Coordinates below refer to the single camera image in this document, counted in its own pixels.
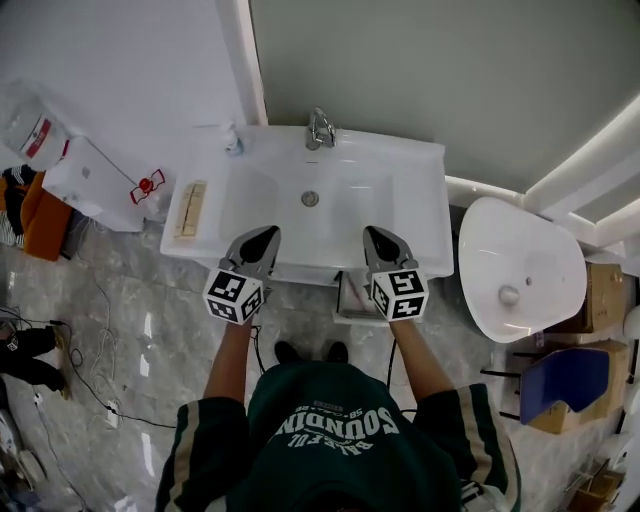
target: gray wall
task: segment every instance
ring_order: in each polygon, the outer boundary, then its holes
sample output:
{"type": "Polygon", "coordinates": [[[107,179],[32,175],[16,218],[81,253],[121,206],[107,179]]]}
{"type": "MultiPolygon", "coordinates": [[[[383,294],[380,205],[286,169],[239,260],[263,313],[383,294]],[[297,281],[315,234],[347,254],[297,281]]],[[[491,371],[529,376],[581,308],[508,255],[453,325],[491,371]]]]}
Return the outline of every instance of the gray wall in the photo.
{"type": "Polygon", "coordinates": [[[252,0],[271,124],[447,146],[524,192],[640,92],[635,0],[252,0]]]}

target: drain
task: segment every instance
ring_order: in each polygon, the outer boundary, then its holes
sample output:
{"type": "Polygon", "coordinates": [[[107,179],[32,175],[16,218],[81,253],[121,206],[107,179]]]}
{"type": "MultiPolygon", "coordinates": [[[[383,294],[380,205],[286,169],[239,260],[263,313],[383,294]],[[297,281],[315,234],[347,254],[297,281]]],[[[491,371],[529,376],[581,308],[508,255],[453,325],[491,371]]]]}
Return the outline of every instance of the drain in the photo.
{"type": "Polygon", "coordinates": [[[312,208],[318,204],[318,201],[320,201],[320,196],[313,190],[307,190],[304,194],[302,194],[300,200],[302,201],[303,205],[312,208]]]}

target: cable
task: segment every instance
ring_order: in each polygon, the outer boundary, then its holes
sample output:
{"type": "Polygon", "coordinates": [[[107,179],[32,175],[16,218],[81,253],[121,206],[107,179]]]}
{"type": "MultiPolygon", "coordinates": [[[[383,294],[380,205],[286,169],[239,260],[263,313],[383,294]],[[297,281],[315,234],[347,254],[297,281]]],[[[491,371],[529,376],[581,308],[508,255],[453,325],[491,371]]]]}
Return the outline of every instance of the cable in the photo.
{"type": "Polygon", "coordinates": [[[253,348],[256,351],[256,358],[258,359],[258,366],[260,367],[260,375],[264,375],[265,369],[262,364],[262,358],[260,357],[260,350],[258,350],[258,340],[260,338],[260,331],[262,330],[261,325],[254,325],[251,327],[251,339],[253,340],[253,348]]]}
{"type": "Polygon", "coordinates": [[[80,379],[80,382],[82,382],[86,388],[89,390],[89,392],[93,395],[93,398],[95,398],[97,400],[97,402],[104,407],[107,411],[111,412],[112,414],[115,414],[116,416],[119,416],[120,418],[126,418],[129,420],[134,420],[134,421],[141,421],[142,423],[147,423],[148,425],[153,425],[155,427],[162,427],[162,428],[176,428],[175,425],[165,425],[164,423],[156,423],[155,421],[151,421],[151,420],[147,420],[145,418],[138,418],[136,416],[129,416],[128,414],[122,414],[118,411],[116,411],[113,407],[105,404],[102,399],[98,396],[98,394],[93,390],[93,388],[89,385],[89,383],[84,380],[82,378],[82,375],[80,375],[80,372],[78,371],[78,368],[80,368],[82,366],[82,364],[84,363],[84,356],[82,355],[82,352],[80,352],[79,349],[77,348],[71,348],[71,343],[72,343],[72,339],[73,339],[73,329],[71,329],[71,326],[66,323],[66,322],[62,322],[61,320],[50,320],[49,321],[50,324],[52,325],[64,325],[67,329],[69,329],[69,342],[67,344],[67,357],[69,358],[69,361],[71,363],[71,367],[73,368],[74,373],[76,374],[76,377],[78,377],[78,379],[80,379]],[[77,354],[78,356],[80,356],[80,362],[76,363],[73,360],[74,354],[77,354]]]}
{"type": "MultiPolygon", "coordinates": [[[[33,392],[36,395],[38,395],[38,392],[36,391],[36,388],[33,387],[33,386],[31,386],[31,387],[33,388],[33,392]]],[[[58,472],[60,473],[60,476],[67,483],[69,488],[74,493],[76,493],[76,496],[78,498],[80,498],[80,502],[82,503],[82,510],[88,510],[89,507],[87,505],[87,501],[82,497],[82,494],[80,494],[78,492],[78,490],[73,486],[73,484],[71,483],[71,481],[67,477],[66,473],[63,471],[62,466],[60,466],[60,461],[58,460],[58,455],[56,454],[55,450],[53,449],[53,443],[51,442],[51,433],[49,432],[49,427],[47,427],[47,422],[44,420],[44,416],[42,415],[42,411],[40,410],[40,407],[38,407],[38,404],[35,403],[34,405],[36,406],[36,410],[38,411],[38,416],[40,417],[40,421],[42,422],[42,426],[44,427],[44,430],[47,433],[47,443],[49,443],[49,450],[51,450],[51,455],[53,455],[53,460],[55,461],[56,466],[58,467],[58,472]]]]}
{"type": "Polygon", "coordinates": [[[16,310],[18,310],[18,312],[16,313],[15,311],[13,311],[12,308],[8,308],[8,307],[0,307],[0,311],[4,312],[4,313],[8,313],[10,315],[13,315],[14,319],[19,320],[20,322],[24,322],[25,324],[27,324],[30,328],[33,328],[33,323],[48,323],[48,322],[40,322],[38,320],[27,320],[26,318],[22,318],[20,316],[20,310],[18,308],[15,308],[16,310]]]}
{"type": "Polygon", "coordinates": [[[393,338],[393,345],[391,346],[391,356],[389,357],[389,369],[387,370],[387,389],[391,389],[391,370],[393,368],[393,357],[396,354],[396,346],[398,342],[393,338]]]}

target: sink basin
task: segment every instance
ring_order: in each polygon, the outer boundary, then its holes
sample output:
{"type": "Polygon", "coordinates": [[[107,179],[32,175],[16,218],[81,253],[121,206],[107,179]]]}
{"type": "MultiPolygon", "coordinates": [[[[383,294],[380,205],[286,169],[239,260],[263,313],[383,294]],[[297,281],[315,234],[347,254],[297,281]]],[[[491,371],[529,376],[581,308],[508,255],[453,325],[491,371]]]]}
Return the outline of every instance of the sink basin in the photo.
{"type": "Polygon", "coordinates": [[[214,266],[234,238],[275,224],[276,268],[360,269],[362,230],[373,224],[403,237],[429,277],[453,272],[442,146],[338,130],[336,147],[310,151],[305,130],[242,127],[245,151],[229,157],[215,128],[194,129],[193,161],[176,184],[161,251],[214,266]],[[180,196],[194,180],[207,182],[198,232],[177,239],[180,196]]]}
{"type": "Polygon", "coordinates": [[[458,247],[464,297],[480,330],[510,343],[574,316],[587,274],[578,242],[560,226],[499,199],[467,210],[458,247]]]}

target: tiles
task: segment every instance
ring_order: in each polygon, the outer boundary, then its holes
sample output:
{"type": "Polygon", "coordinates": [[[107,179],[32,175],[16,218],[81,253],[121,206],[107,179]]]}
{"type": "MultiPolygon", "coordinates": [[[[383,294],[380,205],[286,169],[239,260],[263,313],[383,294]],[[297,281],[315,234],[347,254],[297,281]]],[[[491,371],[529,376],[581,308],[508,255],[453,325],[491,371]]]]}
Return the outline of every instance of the tiles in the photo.
{"type": "MultiPolygon", "coordinates": [[[[80,375],[98,390],[102,400],[117,400],[121,411],[130,415],[174,424],[177,408],[201,396],[225,324],[203,307],[200,293],[208,271],[196,263],[160,255],[160,236],[161,228],[153,224],[143,234],[99,232],[90,225],[81,255],[91,262],[95,273],[77,257],[51,264],[13,248],[0,249],[0,262],[10,285],[8,305],[19,306],[28,318],[59,318],[72,325],[73,346],[84,357],[80,375]],[[113,338],[103,330],[107,299],[94,283],[94,275],[109,301],[113,338]]],[[[502,381],[479,374],[492,361],[504,362],[504,347],[480,335],[465,317],[455,280],[432,281],[430,286],[425,319],[419,327],[427,343],[456,385],[486,382],[494,402],[510,410],[514,396],[505,392],[502,381]]],[[[331,311],[336,293],[332,288],[274,285],[269,304],[256,319],[261,325],[259,351],[266,368],[276,364],[273,347],[278,340],[290,341],[305,357],[314,359],[326,354],[328,340],[340,340],[348,345],[352,364],[386,381],[393,342],[390,331],[334,325],[331,311]]],[[[250,350],[247,403],[259,378],[258,360],[250,350]]],[[[72,494],[64,492],[68,484],[49,450],[31,386],[11,377],[5,382],[24,441],[49,477],[39,488],[40,494],[53,504],[72,500],[72,494]]],[[[105,421],[104,409],[79,379],[71,379],[71,390],[73,400],[69,402],[47,389],[39,391],[54,449],[73,486],[95,510],[114,510],[121,500],[135,503],[138,511],[152,510],[173,431],[131,420],[114,430],[105,421]]],[[[399,351],[392,367],[391,395],[401,409],[416,406],[399,351]]],[[[569,474],[613,428],[611,422],[602,421],[557,437],[513,421],[506,421],[505,426],[520,461],[523,510],[540,512],[553,508],[569,474]]]]}

